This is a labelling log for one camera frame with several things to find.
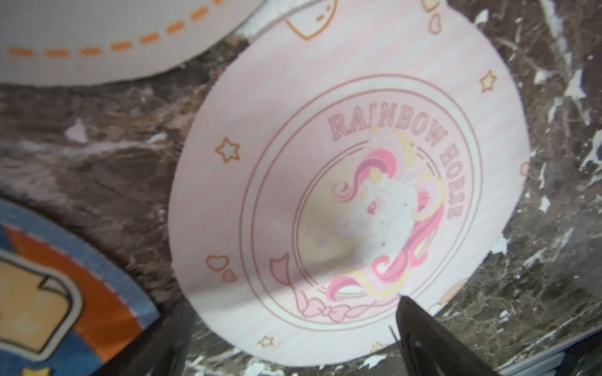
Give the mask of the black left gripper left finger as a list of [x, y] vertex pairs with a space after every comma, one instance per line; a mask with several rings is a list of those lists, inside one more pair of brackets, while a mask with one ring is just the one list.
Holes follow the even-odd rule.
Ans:
[[180, 300], [92, 375], [181, 375], [194, 324], [194, 309]]

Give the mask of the pink rainbow horse coaster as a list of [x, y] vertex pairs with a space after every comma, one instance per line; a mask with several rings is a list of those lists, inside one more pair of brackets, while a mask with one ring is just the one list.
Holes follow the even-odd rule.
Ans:
[[515, 81], [447, 1], [322, 1], [210, 90], [169, 200], [172, 267], [202, 321], [289, 367], [437, 313], [492, 250], [531, 157]]

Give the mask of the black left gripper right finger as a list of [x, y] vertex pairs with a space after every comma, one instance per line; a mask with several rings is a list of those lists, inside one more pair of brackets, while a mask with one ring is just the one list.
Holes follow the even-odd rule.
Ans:
[[498, 374], [408, 296], [400, 298], [396, 321], [408, 374]]

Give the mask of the blue car coaster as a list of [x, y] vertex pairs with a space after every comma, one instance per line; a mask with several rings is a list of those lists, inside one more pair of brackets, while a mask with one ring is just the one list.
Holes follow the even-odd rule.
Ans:
[[54, 222], [1, 203], [1, 373], [90, 375], [159, 312], [125, 271]]

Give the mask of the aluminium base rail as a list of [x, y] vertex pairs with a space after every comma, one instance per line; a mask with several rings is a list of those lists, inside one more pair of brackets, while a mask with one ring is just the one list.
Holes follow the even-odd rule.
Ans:
[[499, 375], [601, 375], [601, 329], [549, 348], [498, 371]]

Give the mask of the white alpaca coaster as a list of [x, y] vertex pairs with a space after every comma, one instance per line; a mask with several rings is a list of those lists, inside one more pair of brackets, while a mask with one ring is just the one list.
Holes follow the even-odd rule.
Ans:
[[205, 52], [259, 1], [3, 1], [1, 81], [87, 86], [156, 75]]

